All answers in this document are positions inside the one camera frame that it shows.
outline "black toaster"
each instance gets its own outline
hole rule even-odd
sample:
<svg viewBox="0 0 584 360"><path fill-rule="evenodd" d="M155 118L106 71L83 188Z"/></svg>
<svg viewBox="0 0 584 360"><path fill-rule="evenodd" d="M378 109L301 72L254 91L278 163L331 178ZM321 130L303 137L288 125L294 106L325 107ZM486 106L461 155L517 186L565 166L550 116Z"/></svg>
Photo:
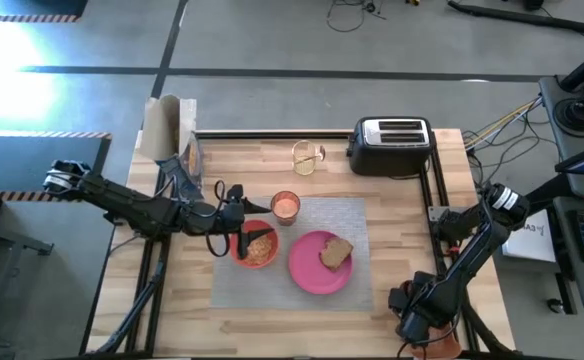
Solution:
<svg viewBox="0 0 584 360"><path fill-rule="evenodd" d="M410 176L419 173L435 148L434 134L424 118L366 117L350 135L346 155L359 175Z"/></svg>

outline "yellow black hazard tape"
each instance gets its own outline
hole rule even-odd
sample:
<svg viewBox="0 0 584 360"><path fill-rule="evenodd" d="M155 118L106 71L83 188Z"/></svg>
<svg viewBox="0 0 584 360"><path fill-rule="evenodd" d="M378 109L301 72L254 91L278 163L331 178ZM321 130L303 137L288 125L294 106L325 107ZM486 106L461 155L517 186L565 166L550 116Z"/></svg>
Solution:
<svg viewBox="0 0 584 360"><path fill-rule="evenodd" d="M79 19L76 15L0 15L0 22L72 23Z"/></svg>
<svg viewBox="0 0 584 360"><path fill-rule="evenodd" d="M0 199L3 201L29 201L29 202L64 202L43 191L0 191Z"/></svg>
<svg viewBox="0 0 584 360"><path fill-rule="evenodd" d="M0 136L7 137L53 137L53 138L92 138L112 139L108 132L72 132L72 131L9 131L0 130ZM0 199L3 201L36 201L36 202L64 202L43 191L0 191Z"/></svg>
<svg viewBox="0 0 584 360"><path fill-rule="evenodd" d="M63 137L63 138L93 138L112 139L112 134L108 132L74 132L74 131L10 131L0 130L0 136L14 137Z"/></svg>

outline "glass cup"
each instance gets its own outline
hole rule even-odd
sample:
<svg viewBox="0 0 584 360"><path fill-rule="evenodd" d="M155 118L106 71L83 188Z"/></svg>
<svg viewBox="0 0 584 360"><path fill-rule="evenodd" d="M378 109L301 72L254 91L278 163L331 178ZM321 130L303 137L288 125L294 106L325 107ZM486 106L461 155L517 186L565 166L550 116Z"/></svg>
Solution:
<svg viewBox="0 0 584 360"><path fill-rule="evenodd" d="M280 225L290 226L301 210L301 200L291 191L281 191L272 197L270 208Z"/></svg>
<svg viewBox="0 0 584 360"><path fill-rule="evenodd" d="M292 162L294 172L299 175L310 175L316 168L316 159L323 161L325 159L325 149L320 146L318 151L316 145L301 140L292 147Z"/></svg>

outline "butcher block tabletop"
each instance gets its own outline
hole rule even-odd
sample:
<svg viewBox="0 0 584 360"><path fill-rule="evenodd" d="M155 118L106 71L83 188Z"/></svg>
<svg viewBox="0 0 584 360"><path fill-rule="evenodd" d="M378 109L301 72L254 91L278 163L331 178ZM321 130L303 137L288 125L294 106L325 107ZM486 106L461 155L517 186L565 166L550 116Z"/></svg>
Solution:
<svg viewBox="0 0 584 360"><path fill-rule="evenodd" d="M474 205L477 198L461 132L437 129L435 134L450 205ZM208 252L205 238L174 234L154 356L396 356L402 342L394 332L398 320L388 309L389 290L412 279L418 270L435 272L420 182L418 179L393 180L353 174L345 156L347 140L311 140L325 147L326 159L317 162L311 175L297 175L292 171L291 160L291 149L296 141L201 140L205 154L205 198L216 204L213 187L219 179L228 186L243 184L248 197L272 196L289 190L300 197L363 198L374 309L354 312L211 308L215 258ZM157 173L154 162L135 151L127 186L152 195ZM438 204L432 170L429 178L434 203ZM129 228L117 227L112 246L131 236ZM155 246L156 255L160 245ZM143 240L133 241L114 252L108 260L88 350L103 345L130 309L143 247ZM472 306L488 328L504 345L514 348L491 259L472 280L468 292ZM149 305L141 318L139 348L145 341ZM465 347L462 326L459 326L459 333Z"/></svg>

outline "concrete floor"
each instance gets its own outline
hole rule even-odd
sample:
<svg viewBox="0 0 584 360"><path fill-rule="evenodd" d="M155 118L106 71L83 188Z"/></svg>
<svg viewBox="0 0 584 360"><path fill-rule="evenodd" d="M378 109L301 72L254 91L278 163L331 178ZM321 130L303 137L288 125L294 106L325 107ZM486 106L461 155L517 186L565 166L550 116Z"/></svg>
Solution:
<svg viewBox="0 0 584 360"><path fill-rule="evenodd" d="M147 74L159 72L178 2L92 0L76 24L0 23L0 129L109 131L105 174L124 182L144 101L155 85ZM358 31L340 34L325 25L329 3L191 0L170 67L392 71L422 80L168 76L159 90L196 98L204 129L349 128L363 116L399 114L471 130L534 98L534 76L567 73L584 59L577 33L473 18L434 0L419 7L386 0L387 20L367 16ZM516 1L464 3L521 8ZM584 21L584 0L548 0L546 9ZM339 9L333 21L349 26L357 15ZM37 69L43 73L18 71L29 65L45 67ZM530 77L446 80L459 73ZM544 121L544 110L530 118ZM521 126L508 131L516 134ZM536 129L551 138L547 125ZM487 149L479 157L493 162L502 151ZM542 143L494 179L525 193L553 176L556 159L553 145ZM5 226L56 244L48 259L23 260L1 307L0 334L13 343L17 359L79 350L112 233L100 215L86 204L7 204ZM50 224L49 217L57 221ZM496 261L517 348L584 359L584 310L579 304L576 316L547 311L543 301L557 293L553 275L542 271L547 266Z"/></svg>

